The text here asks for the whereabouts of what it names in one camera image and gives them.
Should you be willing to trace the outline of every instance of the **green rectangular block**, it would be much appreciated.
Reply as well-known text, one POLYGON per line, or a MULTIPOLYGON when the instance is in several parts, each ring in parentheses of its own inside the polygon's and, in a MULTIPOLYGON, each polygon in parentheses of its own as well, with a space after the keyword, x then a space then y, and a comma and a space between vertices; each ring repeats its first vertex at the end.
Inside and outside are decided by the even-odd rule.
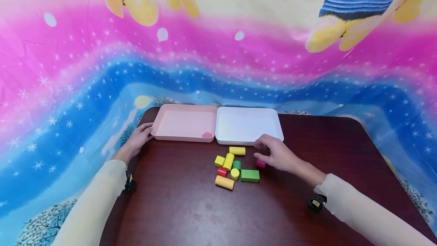
POLYGON ((238 170, 241 170, 241 162, 240 161, 234 161, 234 164, 232 165, 232 168, 236 168, 238 170))
POLYGON ((240 180, 257 183, 259 182, 259 171, 241 169, 240 180))

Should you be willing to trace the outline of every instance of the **white tray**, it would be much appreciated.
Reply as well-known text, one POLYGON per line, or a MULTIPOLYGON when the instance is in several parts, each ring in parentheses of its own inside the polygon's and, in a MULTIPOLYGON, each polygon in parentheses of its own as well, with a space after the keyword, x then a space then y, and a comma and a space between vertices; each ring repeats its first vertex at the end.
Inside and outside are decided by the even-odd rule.
POLYGON ((284 140, 278 112, 271 108, 219 107, 215 138, 221 145, 253 145, 262 134, 284 140))

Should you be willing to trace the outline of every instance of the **hand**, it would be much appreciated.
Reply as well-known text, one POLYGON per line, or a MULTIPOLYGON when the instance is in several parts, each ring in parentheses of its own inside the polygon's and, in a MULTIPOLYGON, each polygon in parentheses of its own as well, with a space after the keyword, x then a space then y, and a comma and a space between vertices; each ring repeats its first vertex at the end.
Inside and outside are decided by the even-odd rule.
POLYGON ((280 139, 262 135, 255 141, 255 147, 258 149, 270 149, 270 156, 265 156, 260 153, 253 154, 261 162, 265 162, 270 166, 282 171, 287 171, 295 174, 302 160, 299 159, 280 139))
POLYGON ((125 162, 126 165, 129 164, 130 160, 138 155, 143 145, 153 139, 153 136, 150 135, 152 125, 153 123, 143 123, 135 128, 127 142, 120 148, 117 154, 115 154, 114 159, 121 160, 125 162))

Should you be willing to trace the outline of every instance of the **yellow cylinder block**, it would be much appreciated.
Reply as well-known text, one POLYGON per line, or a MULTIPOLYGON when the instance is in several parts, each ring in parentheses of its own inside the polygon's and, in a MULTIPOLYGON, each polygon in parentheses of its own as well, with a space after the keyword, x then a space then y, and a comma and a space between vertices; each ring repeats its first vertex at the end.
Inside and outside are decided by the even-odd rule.
POLYGON ((237 156, 244 156, 245 155, 245 147, 236 147, 236 146, 229 146, 229 153, 232 153, 237 156))
POLYGON ((231 171, 232 163, 234 162, 234 154, 228 153, 226 154, 225 162, 223 163, 223 167, 226 168, 228 171, 231 171))
POLYGON ((222 176, 217 175, 217 177, 215 178, 215 184, 218 186, 221 186, 223 188, 232 190, 234 189, 234 181, 222 176))
POLYGON ((231 179, 238 180, 238 177, 240 176, 240 171, 236 168, 232 168, 231 170, 231 179))

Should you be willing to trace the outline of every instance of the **toy block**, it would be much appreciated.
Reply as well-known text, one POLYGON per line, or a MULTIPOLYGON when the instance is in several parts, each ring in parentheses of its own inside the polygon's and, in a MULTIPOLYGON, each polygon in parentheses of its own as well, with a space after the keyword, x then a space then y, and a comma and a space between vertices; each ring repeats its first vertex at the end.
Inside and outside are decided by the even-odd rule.
POLYGON ((240 171, 236 168, 232 168, 231 170, 231 179, 238 180, 238 177, 240 176, 240 171))
POLYGON ((226 154, 225 162, 223 163, 223 167, 228 171, 231 171, 232 163, 234 162, 234 154, 228 153, 226 154))
POLYGON ((232 168, 236 168, 238 170, 241 170, 241 162, 240 161, 234 161, 232 164, 232 168))
POLYGON ((236 146, 229 146, 229 153, 232 153, 237 156, 244 156, 245 155, 245 147, 236 147, 236 146))
POLYGON ((226 189, 229 189, 229 190, 234 189, 234 183, 235 182, 233 180, 227 179, 227 178, 222 177, 222 176, 215 177, 215 184, 216 185, 221 186, 221 187, 226 188, 226 189))
POLYGON ((256 160, 256 166, 258 168, 264 169, 266 167, 266 163, 265 162, 261 162, 260 160, 256 160))
POLYGON ((228 173, 228 170, 226 168, 223 168, 223 167, 218 168, 217 174, 219 176, 226 177, 227 173, 228 173))
POLYGON ((214 164, 215 164, 215 166, 217 166, 217 167, 223 167, 223 163, 225 162, 225 158, 224 157, 222 157, 222 156, 217 156, 216 158, 215 158, 215 162, 214 162, 214 164))
POLYGON ((241 169, 240 180, 257 183, 257 182, 259 182, 259 171, 258 170, 241 169))

